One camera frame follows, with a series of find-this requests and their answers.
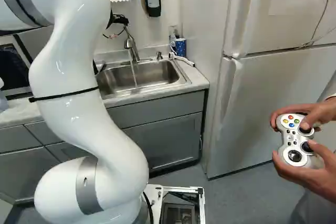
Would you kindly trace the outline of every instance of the sink basin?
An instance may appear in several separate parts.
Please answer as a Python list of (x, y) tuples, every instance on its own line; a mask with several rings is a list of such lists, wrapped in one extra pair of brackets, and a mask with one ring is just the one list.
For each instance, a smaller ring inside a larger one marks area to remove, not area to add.
[(171, 88), (188, 82), (174, 61), (147, 60), (134, 63), (111, 63), (97, 76), (103, 99)]

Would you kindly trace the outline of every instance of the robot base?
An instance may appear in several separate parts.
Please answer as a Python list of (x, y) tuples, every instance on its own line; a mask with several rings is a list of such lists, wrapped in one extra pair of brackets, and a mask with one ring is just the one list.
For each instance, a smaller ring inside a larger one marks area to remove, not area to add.
[[(202, 187), (147, 185), (144, 192), (152, 205), (153, 224), (205, 224), (205, 197)], [(149, 217), (145, 224), (151, 224)]]

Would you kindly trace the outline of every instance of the white game controller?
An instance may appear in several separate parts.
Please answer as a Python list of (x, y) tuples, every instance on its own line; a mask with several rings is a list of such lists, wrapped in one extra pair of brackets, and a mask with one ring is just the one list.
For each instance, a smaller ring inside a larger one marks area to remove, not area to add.
[(309, 147), (308, 139), (313, 139), (314, 128), (304, 130), (300, 123), (304, 115), (290, 113), (277, 117), (277, 128), (282, 135), (282, 146), (278, 150), (281, 159), (292, 166), (322, 168), (323, 162)]

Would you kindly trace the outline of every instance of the counter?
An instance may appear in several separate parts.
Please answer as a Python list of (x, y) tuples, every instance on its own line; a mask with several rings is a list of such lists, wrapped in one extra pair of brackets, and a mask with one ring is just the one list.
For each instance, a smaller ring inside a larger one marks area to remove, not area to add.
[[(103, 100), (105, 107), (114, 108), (131, 103), (169, 97), (172, 95), (189, 93), (209, 88), (209, 82), (196, 68), (193, 68), (182, 61), (177, 61), (177, 63), (188, 76), (191, 83), (148, 93), (133, 94), (124, 97)], [(0, 114), (0, 129), (43, 120), (44, 119), (41, 116), (36, 103), (30, 103), (28, 98), (11, 100), (9, 101), (9, 109)]]

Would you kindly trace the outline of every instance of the gray floor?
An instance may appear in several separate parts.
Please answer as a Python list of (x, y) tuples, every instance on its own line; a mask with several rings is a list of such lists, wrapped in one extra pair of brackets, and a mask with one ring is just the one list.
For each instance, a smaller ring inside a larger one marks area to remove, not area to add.
[[(303, 195), (303, 188), (278, 177), (273, 164), (207, 181), (200, 165), (150, 180), (163, 186), (202, 186), (206, 223), (284, 224)], [(34, 208), (22, 212), (18, 224), (46, 224)]]

